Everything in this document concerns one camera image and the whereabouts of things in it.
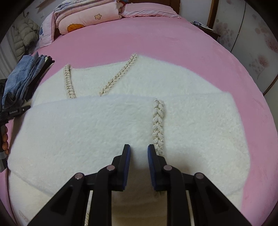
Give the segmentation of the left hand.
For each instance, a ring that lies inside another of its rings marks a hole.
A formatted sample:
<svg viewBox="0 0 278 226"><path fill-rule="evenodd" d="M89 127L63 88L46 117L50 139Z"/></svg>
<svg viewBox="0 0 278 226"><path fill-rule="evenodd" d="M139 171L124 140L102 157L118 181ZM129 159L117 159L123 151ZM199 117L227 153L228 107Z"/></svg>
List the left hand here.
<svg viewBox="0 0 278 226"><path fill-rule="evenodd" d="M4 150L5 154L9 154L9 143L8 143L8 135L7 135L8 129L5 126L5 132L2 135L2 149Z"/></svg>

